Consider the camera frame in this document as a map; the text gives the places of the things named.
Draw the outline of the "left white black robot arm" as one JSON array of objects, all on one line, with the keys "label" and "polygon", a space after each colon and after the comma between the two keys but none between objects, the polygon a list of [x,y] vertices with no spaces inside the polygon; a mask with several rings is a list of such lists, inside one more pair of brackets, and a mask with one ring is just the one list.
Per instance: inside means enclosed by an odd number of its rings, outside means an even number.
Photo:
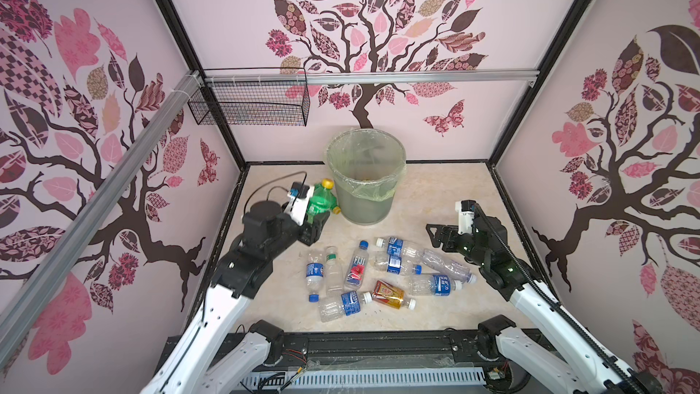
[{"label": "left white black robot arm", "polygon": [[143,388],[145,393],[230,393],[266,361],[281,358],[284,332],[259,321],[222,359],[216,354],[262,285],[273,261],[300,242],[311,246],[330,213],[306,217],[306,205],[262,201],[244,214],[244,231],[223,255],[189,326],[162,366]]}]

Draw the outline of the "green bottle bin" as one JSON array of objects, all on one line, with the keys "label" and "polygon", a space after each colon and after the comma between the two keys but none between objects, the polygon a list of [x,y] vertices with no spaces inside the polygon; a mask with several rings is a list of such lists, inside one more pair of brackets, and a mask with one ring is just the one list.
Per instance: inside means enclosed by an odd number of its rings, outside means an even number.
[{"label": "green bottle bin", "polygon": [[325,178],[314,186],[313,195],[309,199],[306,209],[306,222],[313,224],[317,215],[330,212],[334,215],[341,213],[337,198],[333,194],[335,183],[332,179]]}]

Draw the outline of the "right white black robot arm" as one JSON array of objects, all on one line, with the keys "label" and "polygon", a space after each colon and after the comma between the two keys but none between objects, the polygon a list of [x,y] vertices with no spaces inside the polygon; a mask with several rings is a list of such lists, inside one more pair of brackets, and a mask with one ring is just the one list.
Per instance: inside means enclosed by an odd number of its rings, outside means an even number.
[{"label": "right white black robot arm", "polygon": [[499,220],[481,209],[459,213],[455,226],[428,224],[430,243],[458,253],[483,280],[523,313],[548,344],[541,346],[505,316],[478,326],[475,348],[486,360],[520,366],[552,393],[660,393],[648,371],[618,359],[554,297],[541,276],[507,244]]}]

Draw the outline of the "long clear bottle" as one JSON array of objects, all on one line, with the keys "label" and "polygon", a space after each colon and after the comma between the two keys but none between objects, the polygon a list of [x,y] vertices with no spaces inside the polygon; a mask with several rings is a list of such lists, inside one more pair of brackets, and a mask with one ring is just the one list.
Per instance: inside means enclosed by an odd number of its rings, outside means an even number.
[{"label": "long clear bottle", "polygon": [[424,249],[421,255],[421,260],[425,266],[431,268],[441,274],[447,275],[466,284],[474,284],[477,282],[477,277],[472,273],[470,268],[459,261],[453,260],[444,254],[430,249]]}]

